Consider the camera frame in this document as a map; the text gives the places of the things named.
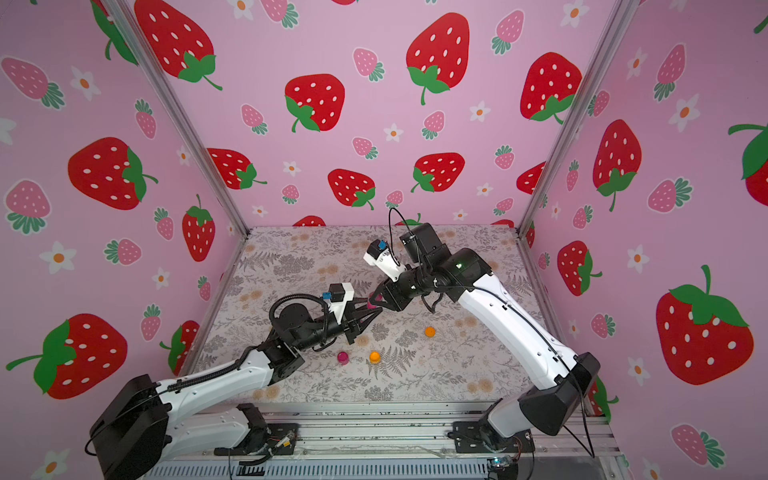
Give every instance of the table surface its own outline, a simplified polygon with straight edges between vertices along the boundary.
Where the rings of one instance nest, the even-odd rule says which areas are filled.
[[[394,227],[396,238],[405,231]],[[534,318],[541,313],[520,257],[513,230],[504,226],[435,226],[455,252],[475,250],[510,294]],[[330,283],[351,282],[368,296],[384,276],[362,255],[387,227],[264,227],[251,233],[227,295],[204,343],[195,371],[237,358],[270,331],[272,304],[291,293],[319,296]],[[396,242],[395,253],[408,256]],[[430,302],[436,299],[433,294]],[[307,303],[314,317],[320,307]],[[436,330],[432,338],[425,329]],[[336,360],[349,354],[349,363]],[[373,351],[381,362],[372,365]],[[286,380],[240,394],[243,402],[429,402],[496,400],[529,386],[525,371],[485,325],[447,297],[436,314],[414,300],[402,312],[385,310],[348,345],[341,336],[321,353],[302,352],[306,363]]]

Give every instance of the pink strawberry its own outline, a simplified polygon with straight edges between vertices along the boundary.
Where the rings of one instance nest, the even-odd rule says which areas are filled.
[[[356,48],[352,57],[355,60],[357,73],[363,77],[368,77],[370,81],[379,81],[384,78],[384,65],[372,51]]]
[[[104,256],[115,265],[120,262],[121,265],[127,266],[141,258],[141,248],[128,238],[120,240],[120,243],[117,240],[112,240],[110,243],[107,243]]]
[[[670,213],[675,207],[681,208],[690,200],[694,188],[682,177],[672,182],[665,180],[648,196],[648,208],[662,214]]]
[[[160,329],[160,307],[154,303],[147,307],[144,319],[141,320],[141,335],[145,342],[149,342]]]
[[[210,300],[210,282],[205,276],[197,280],[197,288],[200,290],[200,298],[206,302]]]
[[[43,70],[28,61],[5,56],[0,66],[13,85],[32,100],[39,100],[46,108],[59,110],[64,106],[64,94],[58,85],[48,82]]]
[[[568,191],[572,192],[576,188],[576,182],[578,181],[578,162],[576,160],[571,162],[571,166],[568,167],[568,175],[565,177],[565,186],[568,187]]]
[[[509,145],[502,145],[496,151],[496,166],[502,170],[507,170],[512,166],[512,162],[515,161],[515,154],[512,153],[512,149]]]
[[[387,208],[397,208],[400,206],[401,203],[402,203],[402,192],[400,190],[395,190],[386,196]]]
[[[546,270],[549,266],[549,253],[544,252],[538,256],[538,267],[542,270]]]
[[[352,146],[360,157],[365,157],[367,160],[373,160],[379,156],[379,152],[373,146],[373,142],[367,138],[354,137],[352,139]]]
[[[685,44],[675,45],[667,59],[659,67],[656,80],[659,82],[654,87],[654,98],[658,101],[670,96],[675,89],[674,82],[680,80],[685,70]]]
[[[602,313],[595,315],[591,325],[592,331],[597,333],[602,339],[606,339],[608,336],[613,336],[614,333],[616,333],[616,323],[614,323],[614,319],[607,313],[605,315]]]
[[[283,201],[289,205],[299,201],[299,189],[296,188],[296,185],[286,185],[283,188]]]
[[[611,96],[605,90],[600,90],[597,95],[592,97],[587,106],[587,115],[590,117],[599,117],[603,110],[608,106]]]
[[[154,221],[157,222],[157,232],[165,240],[174,237],[174,219],[168,216],[168,210],[158,208],[154,211]]]
[[[437,138],[437,134],[442,131],[445,126],[445,114],[440,110],[433,114],[430,114],[424,119],[424,128],[422,128],[422,136],[426,140],[432,140]]]
[[[506,214],[512,209],[512,204],[514,202],[515,199],[513,198],[505,198],[496,204],[496,208],[493,209],[493,214],[497,217]]]
[[[670,430],[672,440],[677,447],[695,463],[706,467],[709,462],[714,468],[725,466],[725,452],[717,440],[704,430],[699,432],[693,426],[681,423]]]
[[[273,22],[280,22],[283,28],[293,28],[299,24],[299,12],[288,0],[261,0],[261,6]]]
[[[523,32],[525,15],[522,10],[515,10],[504,17],[496,26],[496,36],[491,39],[491,48],[496,55],[503,55],[512,48]]]
[[[152,109],[149,108],[149,104],[144,101],[143,98],[136,100],[136,123],[139,124],[139,128],[144,132],[146,138],[154,138],[154,134],[157,131],[157,122],[152,116]]]
[[[591,221],[592,207],[584,205],[582,208],[576,210],[576,214],[574,215],[574,227],[583,230],[587,226],[587,223],[590,223]]]
[[[264,135],[267,132],[264,116],[256,108],[243,104],[240,113],[243,115],[243,123],[249,126],[254,134]]]
[[[46,226],[43,217],[51,214],[51,204],[45,192],[31,180],[20,180],[5,195],[5,206],[11,213],[5,219],[13,230],[20,230],[24,235],[39,233]]]

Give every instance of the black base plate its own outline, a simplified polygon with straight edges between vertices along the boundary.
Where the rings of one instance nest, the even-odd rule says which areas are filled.
[[[453,438],[454,446],[456,447],[456,453],[512,453],[518,452],[518,442],[522,445],[522,453],[531,453],[535,450],[533,445],[533,437],[531,437],[531,431],[525,430],[523,432],[517,432],[513,436],[509,437],[501,445],[504,449],[501,452],[493,452],[490,450],[483,441],[480,439],[480,431],[478,430],[477,422],[453,422],[453,433],[450,435]]]

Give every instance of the pink wall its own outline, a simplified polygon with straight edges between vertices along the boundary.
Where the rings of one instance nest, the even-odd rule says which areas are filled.
[[[201,298],[198,279],[206,276],[214,295],[237,244],[195,163],[180,162],[181,139],[144,73],[114,45],[108,60],[108,41],[89,2],[13,2],[0,19],[0,190],[4,216],[13,220],[3,220],[0,228],[2,365],[44,354],[11,364],[0,375],[8,440],[0,463],[6,478],[100,478],[97,460],[82,449],[92,422],[130,378],[173,375],[160,341],[171,346],[182,323],[202,323],[210,301]],[[64,106],[45,107],[41,96],[60,98],[57,91]],[[151,139],[137,122],[138,99],[152,109],[151,118],[139,117]],[[81,150],[106,137],[119,140]],[[158,180],[146,179],[140,203],[142,177],[135,175],[135,160],[130,173],[124,169],[125,145],[144,173]],[[34,183],[20,184],[23,179]],[[200,262],[190,255],[182,231],[185,212],[197,206],[196,194],[216,226],[210,252]],[[158,207],[170,218],[160,229],[154,219]],[[123,239],[141,250],[138,260]],[[122,247],[116,263],[104,253],[112,240]],[[161,286],[158,269],[166,277]],[[159,315],[151,312],[145,319],[152,305]]]
[[[138,0],[134,10],[170,75],[180,74],[184,52],[195,55],[190,65],[184,64],[187,68],[181,79],[169,80],[203,142],[210,148],[239,152],[242,156],[233,154],[233,158],[242,160],[240,165],[251,162],[256,180],[267,182],[240,189],[239,179],[232,175],[234,163],[223,168],[225,180],[233,181],[231,185],[236,188],[230,192],[250,225],[292,225],[308,215],[321,217],[329,225],[383,224],[388,201],[402,205],[408,218],[417,219],[421,214],[422,221],[448,224],[518,222],[525,211],[530,194],[518,189],[518,178],[522,177],[522,184],[529,170],[540,172],[537,166],[546,160],[559,128],[553,117],[544,121],[527,117],[544,103],[541,94],[546,98],[557,94],[565,101],[568,85],[571,92],[575,90],[581,76],[578,70],[587,67],[614,4],[611,0],[566,3],[174,0],[170,5],[181,13],[170,12],[165,18],[161,12],[171,7],[157,0]],[[284,9],[265,9],[263,4],[282,5]],[[518,13],[500,25],[515,10]],[[435,40],[431,40],[430,31],[423,44],[412,45],[435,21],[439,21],[434,27]],[[499,40],[494,43],[497,32],[502,35],[499,40],[510,41],[511,48],[506,49]],[[562,58],[549,55],[533,67],[548,52]],[[215,62],[197,61],[206,55],[215,55]],[[373,71],[376,63],[382,64],[382,78],[380,71]],[[434,84],[419,72],[422,66],[430,65],[440,68]],[[552,65],[560,69],[552,71]],[[415,67],[416,81],[429,87],[426,105],[420,102],[424,87],[414,84],[408,66]],[[536,82],[532,86],[538,88],[535,93],[526,82],[531,67]],[[307,78],[306,84],[294,81],[315,74],[333,77]],[[331,91],[322,91],[327,98],[304,95],[328,86]],[[312,127],[314,123],[319,131],[308,130],[302,122],[296,133],[291,131],[297,117],[286,107],[286,87],[296,102],[296,112],[307,104],[315,106],[317,122],[312,121],[312,108],[305,114],[310,121],[307,124]],[[447,87],[449,91],[433,93]],[[341,90],[343,95],[333,94]],[[342,101],[343,107],[337,111],[328,108]],[[521,113],[521,102],[527,117]],[[244,104],[249,106],[245,121]],[[553,108],[565,109],[567,105],[557,106],[560,108]],[[422,136],[425,124],[437,137],[427,140]],[[391,135],[393,125],[395,137]],[[497,159],[496,152],[505,145],[511,148],[514,161],[506,150]],[[366,158],[371,147],[376,148],[377,155]],[[461,158],[437,155],[426,161],[444,158],[457,162],[454,165],[464,162],[460,175],[436,178],[431,183],[429,179],[422,181],[436,192],[417,186],[419,182],[413,177],[417,161],[448,153]],[[219,152],[217,158],[226,157]],[[429,174],[429,165],[419,166]],[[342,196],[328,181],[329,173],[336,169],[348,171],[341,173]],[[357,173],[356,180],[349,178],[354,175],[349,172]],[[338,176],[334,175],[333,183]],[[371,195],[368,189],[373,184],[376,191]],[[346,195],[347,186],[352,192],[355,187],[366,190],[360,207],[350,206],[359,199]],[[393,192],[402,196],[390,196]]]
[[[571,345],[602,362],[597,403],[635,478],[764,478],[768,31],[753,30],[768,11],[685,3],[637,10],[601,85],[610,100],[585,117],[532,251]],[[729,135],[738,124],[763,130]],[[582,293],[584,248],[602,276]]]

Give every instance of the white flower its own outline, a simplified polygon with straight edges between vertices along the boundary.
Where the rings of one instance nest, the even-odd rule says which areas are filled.
[[[53,249],[50,252],[43,252],[40,254],[40,258],[48,262],[48,271],[51,275],[58,272],[59,269],[74,270],[74,263],[72,259],[77,253],[77,250],[69,249],[64,250],[64,247],[59,242],[53,243]]]
[[[61,475],[67,471],[67,464],[64,461],[69,455],[69,449],[64,450],[61,453],[48,452],[45,454],[45,460],[43,466],[35,470],[31,478],[35,480],[51,480],[54,475]]]
[[[94,83],[94,75],[91,72],[86,71],[83,73],[77,68],[72,67],[72,74],[74,75],[74,78],[72,78],[69,84],[75,90],[82,91],[86,100],[91,101],[94,95],[101,94],[101,90],[99,90]]]
[[[154,288],[156,290],[159,290],[164,286],[168,286],[169,278],[170,278],[170,272],[164,271],[163,267],[159,266],[157,268],[157,275],[152,276],[152,280],[154,281]]]
[[[581,332],[581,330],[579,330],[578,327],[576,326],[576,320],[571,320],[570,322],[568,322],[568,332],[570,332],[571,335],[574,336],[574,338],[576,338],[578,334]]]
[[[234,7],[235,18],[245,17],[253,20],[250,14],[250,8],[253,7],[253,0],[227,0]]]
[[[631,357],[627,357],[629,360],[629,370],[627,374],[633,376],[637,380],[639,386],[643,386],[643,380],[650,378],[650,373],[643,368],[643,359],[633,360]]]
[[[0,118],[0,141],[4,144],[12,145],[13,140],[9,131],[16,128],[16,122],[7,118]]]
[[[678,100],[676,105],[677,113],[670,118],[670,125],[677,124],[677,131],[680,132],[685,130],[688,122],[697,119],[701,113],[695,108],[698,101],[699,94],[695,94],[689,101]]]
[[[576,0],[576,2],[563,5],[563,12],[565,13],[565,16],[563,17],[562,22],[560,22],[560,26],[564,27],[571,24],[571,27],[576,28],[578,27],[578,19],[589,12],[589,7],[584,5],[584,0]]]
[[[392,124],[391,128],[385,128],[384,133],[386,134],[386,140],[394,140],[396,142],[400,142],[400,135],[402,135],[402,130],[397,129],[397,125]]]
[[[491,190],[493,190],[493,187],[490,187],[488,185],[488,182],[485,182],[485,184],[478,187],[478,197],[482,195],[483,197],[487,197],[489,193],[491,193]]]
[[[627,250],[627,255],[629,255],[627,268],[634,268],[638,273],[643,273],[643,265],[650,262],[648,255],[643,255],[643,246],[638,245],[634,250],[630,248]]]
[[[179,156],[179,164],[190,166],[190,155],[184,145],[179,150],[176,150],[176,155]]]
[[[688,3],[688,0],[672,0],[672,3],[670,3],[670,10],[677,7],[677,11],[682,12],[686,3]]]
[[[290,174],[291,177],[295,177],[296,174],[298,174],[301,169],[296,166],[296,162],[283,162],[283,171],[287,174]]]
[[[648,480],[664,480],[661,478],[661,475],[659,475],[659,464],[650,463],[648,460],[643,458],[643,465],[645,465],[645,470],[643,470],[643,476],[645,478]]]
[[[640,66],[645,62],[645,59],[648,58],[647,53],[643,53],[643,49],[638,47],[637,53],[634,54],[634,57],[630,58],[627,62],[627,66],[629,67],[629,73],[627,73],[627,80],[629,80],[632,77],[637,77],[640,75]]]
[[[485,106],[485,101],[481,101],[477,107],[470,107],[469,111],[472,112],[472,116],[469,118],[470,121],[485,121],[485,116],[491,113],[491,109]]]

